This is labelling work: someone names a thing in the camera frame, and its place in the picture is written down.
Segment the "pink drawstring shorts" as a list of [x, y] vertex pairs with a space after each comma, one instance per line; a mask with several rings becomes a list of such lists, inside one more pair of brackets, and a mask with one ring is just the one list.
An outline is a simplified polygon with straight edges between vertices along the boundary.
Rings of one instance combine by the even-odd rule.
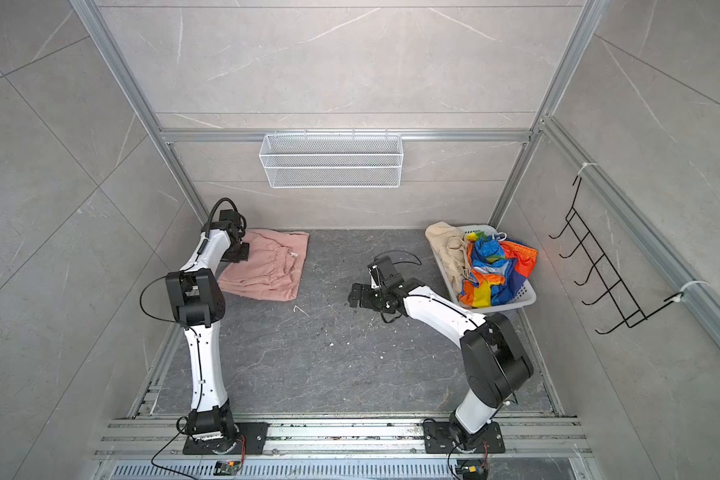
[[297, 298], [307, 257], [307, 232], [253, 229], [246, 233], [248, 259], [231, 263], [217, 276], [225, 293], [262, 301]]

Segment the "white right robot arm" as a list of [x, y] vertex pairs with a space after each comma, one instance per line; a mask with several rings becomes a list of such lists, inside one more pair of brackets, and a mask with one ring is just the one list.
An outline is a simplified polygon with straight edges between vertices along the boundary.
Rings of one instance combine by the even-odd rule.
[[379, 313], [385, 323], [400, 317], [422, 322], [459, 348], [468, 391], [447, 421], [422, 422], [428, 453], [506, 451], [495, 417], [534, 375], [533, 362], [506, 316], [466, 310], [416, 279], [390, 288], [355, 283], [348, 303]]

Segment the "beige shorts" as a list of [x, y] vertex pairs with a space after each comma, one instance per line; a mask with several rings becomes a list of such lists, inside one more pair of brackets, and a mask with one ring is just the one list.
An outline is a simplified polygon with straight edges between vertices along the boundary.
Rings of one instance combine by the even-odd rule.
[[425, 237], [440, 259], [448, 283], [458, 295], [470, 270], [464, 233], [446, 222], [437, 222], [425, 229]]

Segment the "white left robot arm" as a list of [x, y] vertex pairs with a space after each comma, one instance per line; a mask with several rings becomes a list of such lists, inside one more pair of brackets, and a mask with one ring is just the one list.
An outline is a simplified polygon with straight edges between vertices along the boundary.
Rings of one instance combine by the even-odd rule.
[[246, 228], [247, 220], [235, 203], [226, 197], [219, 199], [187, 262], [161, 278], [172, 314], [168, 321], [183, 330], [190, 358], [190, 410], [178, 427], [186, 436], [186, 455], [227, 454], [243, 443], [221, 372], [220, 322], [226, 299], [216, 271], [222, 263], [247, 258]]

